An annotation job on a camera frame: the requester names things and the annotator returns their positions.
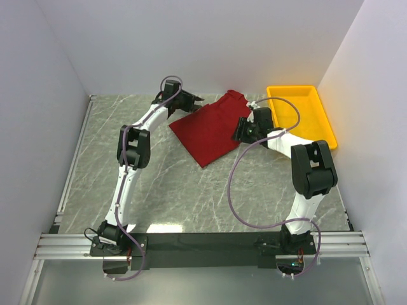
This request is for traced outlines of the red t shirt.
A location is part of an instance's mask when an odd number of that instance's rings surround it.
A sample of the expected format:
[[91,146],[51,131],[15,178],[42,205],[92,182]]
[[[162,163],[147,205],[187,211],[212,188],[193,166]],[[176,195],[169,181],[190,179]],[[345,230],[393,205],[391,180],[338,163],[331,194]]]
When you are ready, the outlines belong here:
[[239,119],[248,117],[249,113],[244,95],[228,90],[218,101],[178,119],[169,127],[204,168],[240,145],[232,136]]

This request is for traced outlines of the yellow plastic tray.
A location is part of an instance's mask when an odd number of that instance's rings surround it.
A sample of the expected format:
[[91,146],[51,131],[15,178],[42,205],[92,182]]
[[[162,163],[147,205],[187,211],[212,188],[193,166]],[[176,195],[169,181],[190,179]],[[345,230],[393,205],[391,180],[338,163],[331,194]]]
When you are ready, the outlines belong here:
[[304,139],[325,140],[331,150],[338,147],[328,117],[317,90],[312,85],[269,86],[266,92],[270,100],[273,123],[276,127],[289,128],[297,119],[299,125],[291,133]]

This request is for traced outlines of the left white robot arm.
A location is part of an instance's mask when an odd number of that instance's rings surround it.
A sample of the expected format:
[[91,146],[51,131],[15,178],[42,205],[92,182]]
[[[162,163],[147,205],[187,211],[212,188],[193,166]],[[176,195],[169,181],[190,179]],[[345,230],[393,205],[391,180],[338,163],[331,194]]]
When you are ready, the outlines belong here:
[[104,246],[112,255],[122,254],[129,240],[128,211],[138,178],[151,157],[151,134],[177,110],[192,113],[199,110],[195,102],[202,99],[183,90],[178,76],[167,76],[147,112],[131,125],[120,129],[116,157],[118,180],[109,211],[97,230],[93,247]]

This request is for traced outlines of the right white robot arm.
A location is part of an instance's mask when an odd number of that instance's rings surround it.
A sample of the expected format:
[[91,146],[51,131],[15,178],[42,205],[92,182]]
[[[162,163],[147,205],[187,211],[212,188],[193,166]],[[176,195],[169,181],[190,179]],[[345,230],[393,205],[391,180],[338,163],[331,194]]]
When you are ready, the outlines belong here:
[[310,240],[312,219],[320,202],[337,185],[338,176],[328,143],[311,141],[276,128],[266,107],[252,108],[250,115],[238,120],[232,139],[253,147],[260,144],[291,160],[295,189],[289,215],[281,225],[279,247],[292,254]]

